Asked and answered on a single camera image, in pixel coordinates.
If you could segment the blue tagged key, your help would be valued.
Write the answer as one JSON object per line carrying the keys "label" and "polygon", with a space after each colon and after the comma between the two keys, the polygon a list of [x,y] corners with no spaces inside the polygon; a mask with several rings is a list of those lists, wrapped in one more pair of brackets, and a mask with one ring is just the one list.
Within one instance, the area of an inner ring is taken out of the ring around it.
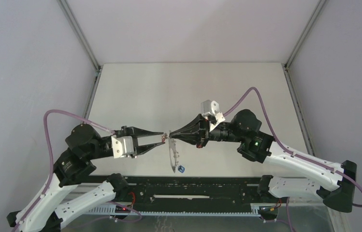
{"label": "blue tagged key", "polygon": [[184,173],[184,172],[185,172],[185,167],[182,166],[182,165],[179,165],[179,166],[178,166],[178,171],[179,171],[180,173]]}

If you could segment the red tagged key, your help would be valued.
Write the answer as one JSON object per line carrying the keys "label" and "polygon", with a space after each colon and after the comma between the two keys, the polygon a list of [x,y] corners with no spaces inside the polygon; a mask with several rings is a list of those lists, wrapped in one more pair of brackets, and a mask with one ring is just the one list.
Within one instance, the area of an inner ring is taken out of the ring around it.
{"label": "red tagged key", "polygon": [[161,136],[161,141],[164,143],[167,139],[168,139],[168,135],[167,135],[166,133],[164,133],[164,134]]}

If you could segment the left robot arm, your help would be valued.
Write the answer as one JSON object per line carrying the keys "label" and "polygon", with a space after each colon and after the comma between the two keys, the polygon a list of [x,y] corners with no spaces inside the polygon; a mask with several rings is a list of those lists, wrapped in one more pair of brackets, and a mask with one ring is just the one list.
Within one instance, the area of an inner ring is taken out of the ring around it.
{"label": "left robot arm", "polygon": [[164,144],[139,145],[138,138],[162,134],[123,126],[113,135],[102,137],[91,125],[76,126],[65,140],[68,148],[53,165],[48,177],[50,185],[42,187],[36,195],[39,199],[37,202],[32,200],[23,210],[10,212],[6,217],[9,226],[20,232],[59,232],[102,203],[125,200],[130,192],[127,181],[121,174],[111,174],[96,188],[66,203],[62,202],[96,170],[92,160],[136,158]]}

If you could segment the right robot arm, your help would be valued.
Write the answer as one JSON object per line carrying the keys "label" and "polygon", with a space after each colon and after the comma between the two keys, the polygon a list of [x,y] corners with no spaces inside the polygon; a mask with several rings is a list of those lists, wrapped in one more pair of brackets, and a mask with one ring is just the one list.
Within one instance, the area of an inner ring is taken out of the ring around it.
{"label": "right robot arm", "polygon": [[197,148],[205,147],[209,141],[239,143],[237,152],[249,161],[279,165],[302,174],[301,178],[294,179],[264,175],[257,188],[257,196],[263,202],[274,197],[322,199],[333,210],[352,211],[356,163],[330,162],[292,150],[260,131],[260,127],[261,121],[255,114],[244,109],[231,122],[220,122],[217,126],[197,115],[184,127],[172,131],[170,137]]}

